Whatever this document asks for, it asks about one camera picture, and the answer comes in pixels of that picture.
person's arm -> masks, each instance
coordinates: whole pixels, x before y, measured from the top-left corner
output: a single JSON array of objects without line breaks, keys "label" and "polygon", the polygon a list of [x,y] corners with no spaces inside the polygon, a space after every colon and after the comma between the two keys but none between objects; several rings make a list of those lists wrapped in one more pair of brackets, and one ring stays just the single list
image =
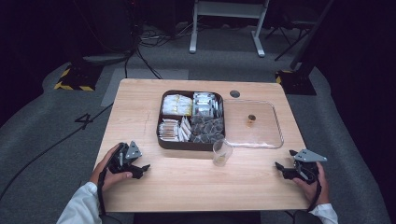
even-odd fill
[{"label": "person's arm", "polygon": [[[92,172],[90,182],[80,187],[73,195],[70,202],[62,212],[58,219],[57,224],[67,223],[102,223],[99,218],[99,209],[97,202],[97,183],[99,174],[105,168],[108,160],[110,160],[113,153],[117,150],[119,145],[111,148],[105,157],[97,164]],[[102,187],[103,190],[109,189],[115,183],[120,182],[123,179],[131,178],[132,173],[124,172],[119,174],[112,174],[107,172],[105,176],[105,183]]]},{"label": "person's arm", "polygon": [[[323,222],[323,224],[338,224],[338,216],[332,208],[332,205],[330,204],[329,184],[327,182],[323,166],[320,164],[320,162],[317,162],[317,165],[319,170],[318,180],[321,185],[321,193],[318,197],[316,207],[312,211],[310,211],[310,213],[314,216],[317,216]],[[305,197],[308,199],[308,201],[312,202],[317,192],[318,182],[308,185],[300,178],[294,178],[293,181],[301,189],[303,189]]]}]

dark background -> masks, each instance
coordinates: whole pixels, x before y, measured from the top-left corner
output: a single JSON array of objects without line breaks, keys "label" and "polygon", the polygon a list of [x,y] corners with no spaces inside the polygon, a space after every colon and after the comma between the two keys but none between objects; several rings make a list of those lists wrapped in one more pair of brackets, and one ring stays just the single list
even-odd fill
[{"label": "dark background", "polygon": [[[95,30],[87,1],[76,1]],[[141,22],[173,35],[179,21],[191,19],[193,1],[142,1]],[[70,61],[65,34],[83,56],[104,52],[73,1],[6,0],[0,13],[0,125],[42,94],[44,77]],[[396,159],[396,22],[390,1],[335,0],[304,53],[327,78],[332,98],[350,135],[372,171],[393,222],[396,200],[391,175]]]}]

clear plastic lid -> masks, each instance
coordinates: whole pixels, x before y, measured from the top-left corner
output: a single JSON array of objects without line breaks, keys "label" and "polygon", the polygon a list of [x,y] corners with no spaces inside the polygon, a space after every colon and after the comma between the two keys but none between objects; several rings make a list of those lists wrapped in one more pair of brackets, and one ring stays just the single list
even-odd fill
[{"label": "clear plastic lid", "polygon": [[234,147],[279,148],[283,136],[274,106],[266,101],[224,100],[225,138]]}]

clear cup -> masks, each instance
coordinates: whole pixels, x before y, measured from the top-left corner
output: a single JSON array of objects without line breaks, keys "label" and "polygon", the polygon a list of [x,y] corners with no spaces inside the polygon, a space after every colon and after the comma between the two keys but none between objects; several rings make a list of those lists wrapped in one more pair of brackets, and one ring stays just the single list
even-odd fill
[{"label": "clear cup", "polygon": [[220,139],[213,144],[213,152],[213,163],[217,166],[224,166],[233,155],[233,146],[226,139]]}]

white stand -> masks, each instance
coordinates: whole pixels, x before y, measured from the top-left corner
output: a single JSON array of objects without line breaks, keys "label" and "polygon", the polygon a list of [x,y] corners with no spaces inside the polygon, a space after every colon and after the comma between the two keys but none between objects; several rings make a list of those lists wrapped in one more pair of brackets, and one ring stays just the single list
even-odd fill
[{"label": "white stand", "polygon": [[239,17],[259,19],[256,31],[252,31],[252,37],[260,57],[264,57],[265,53],[262,49],[259,34],[262,29],[265,13],[268,8],[268,0],[264,0],[262,5],[242,4],[242,3],[223,3],[223,2],[205,2],[195,0],[192,35],[190,42],[190,53],[195,53],[197,48],[197,22],[198,15],[203,16],[221,16],[221,17]]}]

